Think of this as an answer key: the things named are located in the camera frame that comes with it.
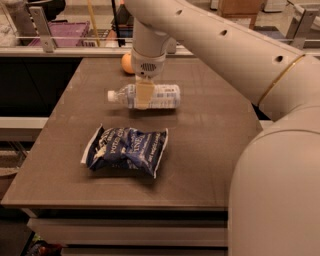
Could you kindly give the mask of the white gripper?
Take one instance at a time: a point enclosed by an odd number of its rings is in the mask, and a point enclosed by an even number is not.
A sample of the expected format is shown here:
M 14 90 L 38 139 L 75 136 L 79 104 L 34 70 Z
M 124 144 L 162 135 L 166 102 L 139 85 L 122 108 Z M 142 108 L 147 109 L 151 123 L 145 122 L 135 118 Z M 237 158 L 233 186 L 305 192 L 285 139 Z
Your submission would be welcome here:
M 147 109 L 151 101 L 155 85 L 152 78 L 159 75 L 164 68 L 166 53 L 157 54 L 150 57 L 138 53 L 135 49 L 131 50 L 131 65 L 136 76 L 136 97 L 137 109 Z

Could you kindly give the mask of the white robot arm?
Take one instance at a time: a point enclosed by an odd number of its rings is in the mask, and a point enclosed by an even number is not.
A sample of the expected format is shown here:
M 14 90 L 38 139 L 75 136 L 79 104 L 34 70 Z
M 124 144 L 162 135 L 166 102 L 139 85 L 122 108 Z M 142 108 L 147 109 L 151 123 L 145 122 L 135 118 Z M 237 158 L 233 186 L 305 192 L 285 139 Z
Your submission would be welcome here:
M 154 59 L 175 38 L 272 121 L 245 148 L 228 206 L 228 256 L 320 256 L 317 58 L 186 0 L 127 0 L 133 52 Z

